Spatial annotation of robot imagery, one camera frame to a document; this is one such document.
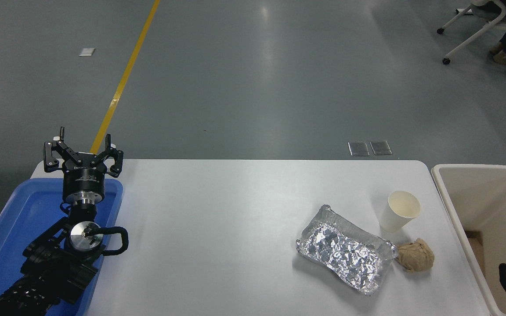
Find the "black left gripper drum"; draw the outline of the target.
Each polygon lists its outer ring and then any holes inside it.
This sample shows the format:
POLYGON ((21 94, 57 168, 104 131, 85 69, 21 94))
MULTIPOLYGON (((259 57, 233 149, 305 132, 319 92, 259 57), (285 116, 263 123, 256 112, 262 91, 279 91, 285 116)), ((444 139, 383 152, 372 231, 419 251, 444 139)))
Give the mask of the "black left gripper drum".
POLYGON ((97 156, 79 153, 77 159, 64 158, 63 198, 78 198, 80 192, 92 192, 92 196, 105 197, 106 166, 97 156))

